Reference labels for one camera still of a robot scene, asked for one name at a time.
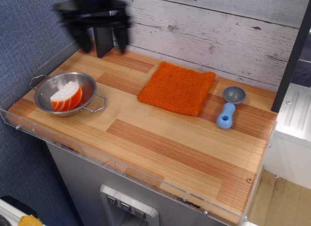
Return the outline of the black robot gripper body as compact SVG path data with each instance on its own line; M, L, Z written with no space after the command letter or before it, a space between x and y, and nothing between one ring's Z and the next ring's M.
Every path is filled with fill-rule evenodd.
M128 28L130 17L121 0L68 0L53 6L68 28Z

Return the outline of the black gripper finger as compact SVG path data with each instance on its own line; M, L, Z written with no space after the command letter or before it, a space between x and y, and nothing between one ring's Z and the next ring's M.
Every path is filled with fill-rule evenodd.
M125 53L126 48L129 45L128 28L126 26L114 27L113 32L115 34L121 52Z
M83 27L81 28L81 27L69 26L68 30L71 36L76 40L80 48L84 52L89 53L92 49L92 43L91 43L91 38L88 34L87 29Z

